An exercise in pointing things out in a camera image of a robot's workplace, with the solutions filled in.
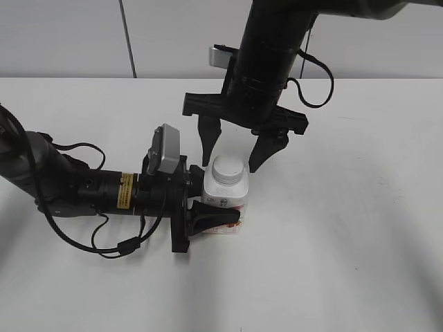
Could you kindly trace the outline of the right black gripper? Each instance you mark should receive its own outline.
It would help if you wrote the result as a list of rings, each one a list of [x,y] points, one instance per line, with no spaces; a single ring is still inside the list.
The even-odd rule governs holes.
[[[220,120],[259,131],[248,161],[250,173],[255,173],[270,157],[288,145],[288,130],[303,135],[309,125],[303,113],[278,105],[251,108],[240,100],[230,100],[221,94],[186,93],[183,115],[199,115],[197,129],[203,165],[209,164],[211,153],[222,133]]]

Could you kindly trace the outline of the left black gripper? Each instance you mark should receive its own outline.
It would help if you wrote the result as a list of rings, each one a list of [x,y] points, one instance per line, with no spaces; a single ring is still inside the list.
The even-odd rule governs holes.
[[[143,172],[138,175],[134,214],[144,221],[147,216],[155,218],[152,227],[140,236],[148,240],[164,218],[170,219],[170,234],[173,253],[187,253],[190,241],[199,233],[239,221],[240,211],[215,207],[193,201],[188,210],[188,235],[186,231],[186,210],[188,196],[201,196],[205,171],[197,165],[187,170],[188,157],[179,156],[179,164],[173,174]]]

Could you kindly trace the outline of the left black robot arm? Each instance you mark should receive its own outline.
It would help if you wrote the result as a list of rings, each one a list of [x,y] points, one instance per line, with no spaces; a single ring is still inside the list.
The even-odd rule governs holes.
[[[78,249],[107,259],[127,256],[155,232],[155,224],[170,220],[172,251],[185,253],[190,237],[238,222],[233,208],[199,201],[204,171],[187,165],[180,152],[180,133],[168,124],[157,127],[140,173],[92,168],[69,155],[46,133],[27,131],[7,109],[1,110],[1,176],[34,198],[55,233]],[[113,248],[77,244],[56,224],[58,218],[110,215],[138,216],[139,233]]]

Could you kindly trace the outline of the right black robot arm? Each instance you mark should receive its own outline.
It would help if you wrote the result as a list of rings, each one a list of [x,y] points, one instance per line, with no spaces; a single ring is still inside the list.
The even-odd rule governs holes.
[[[254,1],[240,47],[214,47],[228,59],[221,93],[185,95],[183,114],[199,117],[202,165],[210,162],[223,120],[257,136],[248,160],[252,173],[288,145],[289,132],[305,133],[307,116],[278,106],[278,101],[288,82],[297,81],[290,76],[297,56],[328,70],[301,48],[318,15],[386,20],[406,5],[407,1]]]

